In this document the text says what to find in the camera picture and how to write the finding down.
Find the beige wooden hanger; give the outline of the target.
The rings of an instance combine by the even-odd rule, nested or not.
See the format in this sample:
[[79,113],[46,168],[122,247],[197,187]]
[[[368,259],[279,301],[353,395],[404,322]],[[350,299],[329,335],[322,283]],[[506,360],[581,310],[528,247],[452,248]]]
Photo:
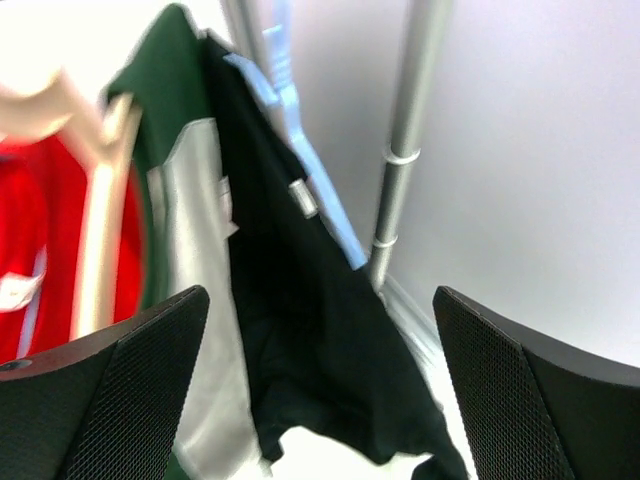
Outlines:
[[126,185],[141,116],[131,93],[112,98],[100,115],[62,69],[34,93],[1,89],[1,132],[26,142],[59,135],[87,176],[71,340],[113,322]]

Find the light blue plastic hanger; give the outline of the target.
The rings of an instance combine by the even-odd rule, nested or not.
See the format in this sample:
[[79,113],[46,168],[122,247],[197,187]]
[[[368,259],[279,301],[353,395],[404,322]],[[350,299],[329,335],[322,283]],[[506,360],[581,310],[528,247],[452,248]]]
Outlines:
[[253,61],[238,54],[228,54],[225,60],[240,71],[263,106],[282,110],[285,139],[307,175],[306,181],[294,182],[294,198],[307,218],[315,214],[321,217],[351,268],[357,270],[367,263],[367,257],[339,195],[303,129],[299,96],[292,74],[289,24],[282,20],[264,30],[263,35],[270,44],[272,80],[268,80]]

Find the red t shirt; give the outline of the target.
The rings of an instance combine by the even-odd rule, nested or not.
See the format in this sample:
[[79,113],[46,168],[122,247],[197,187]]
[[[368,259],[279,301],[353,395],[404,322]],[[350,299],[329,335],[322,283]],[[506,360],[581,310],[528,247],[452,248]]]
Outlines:
[[86,186],[57,137],[2,141],[2,361],[69,339]]

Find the green and grey t shirt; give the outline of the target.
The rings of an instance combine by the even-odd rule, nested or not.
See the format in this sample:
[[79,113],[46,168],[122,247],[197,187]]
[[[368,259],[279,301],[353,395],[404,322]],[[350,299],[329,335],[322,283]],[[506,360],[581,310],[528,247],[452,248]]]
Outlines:
[[129,93],[142,110],[132,159],[147,230],[141,306],[193,285],[210,298],[167,477],[267,479],[231,292],[221,155],[201,48],[188,11],[168,5],[106,94]]

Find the black t shirt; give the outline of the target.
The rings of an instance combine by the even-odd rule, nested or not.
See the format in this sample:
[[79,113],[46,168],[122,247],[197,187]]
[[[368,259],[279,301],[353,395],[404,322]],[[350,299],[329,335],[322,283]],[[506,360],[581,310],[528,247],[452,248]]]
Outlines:
[[425,455],[417,479],[463,479],[464,461],[400,332],[362,270],[299,204],[306,173],[212,36],[201,59],[230,183],[232,291],[261,452],[302,426],[376,464]]

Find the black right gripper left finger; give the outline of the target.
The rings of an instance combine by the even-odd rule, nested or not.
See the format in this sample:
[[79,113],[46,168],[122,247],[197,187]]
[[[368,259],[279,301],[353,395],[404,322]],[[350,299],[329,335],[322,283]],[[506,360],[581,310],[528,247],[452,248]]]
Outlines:
[[1,366],[1,476],[160,479],[203,337],[192,286],[136,316]]

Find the silver clothes rack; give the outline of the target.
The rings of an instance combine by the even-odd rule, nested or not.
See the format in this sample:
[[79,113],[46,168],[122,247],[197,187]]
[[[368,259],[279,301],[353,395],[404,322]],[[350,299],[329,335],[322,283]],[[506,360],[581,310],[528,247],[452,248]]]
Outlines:
[[[222,7],[236,47],[235,54],[253,61],[266,78],[272,80],[270,44],[263,35],[266,29],[260,27],[256,2],[225,1]],[[375,231],[371,252],[365,253],[372,286],[389,299],[393,318],[399,321],[424,377],[431,382],[437,380],[441,356],[435,330],[427,326],[425,316],[398,286],[385,286],[383,283],[398,240],[398,226],[412,170],[421,154],[426,118],[423,108],[452,7],[450,1],[413,1],[409,6],[390,135],[383,151],[384,170]],[[288,22],[291,39],[290,2],[273,2],[272,18],[269,28],[282,20]],[[253,95],[271,129],[291,147],[285,139],[282,110],[263,106]]]

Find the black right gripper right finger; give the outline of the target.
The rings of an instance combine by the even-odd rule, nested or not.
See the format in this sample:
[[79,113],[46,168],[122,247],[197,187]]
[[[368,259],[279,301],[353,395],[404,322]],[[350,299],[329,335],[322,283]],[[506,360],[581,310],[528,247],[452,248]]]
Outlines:
[[639,476],[639,370],[437,288],[433,309],[481,479]]

